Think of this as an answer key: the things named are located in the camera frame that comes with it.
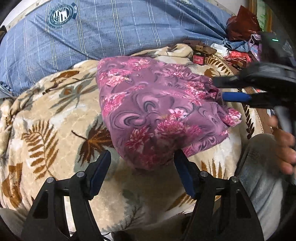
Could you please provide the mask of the right hand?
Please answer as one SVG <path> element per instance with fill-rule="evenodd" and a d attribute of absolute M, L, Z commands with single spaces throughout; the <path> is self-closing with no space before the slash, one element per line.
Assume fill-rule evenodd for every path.
<path fill-rule="evenodd" d="M 282 173 L 292 175 L 295 173 L 295 137 L 278 128 L 278 119 L 272 116 L 269 119 L 269 126 L 273 129 L 273 136 L 276 142 L 275 154 L 277 164 Z"/>

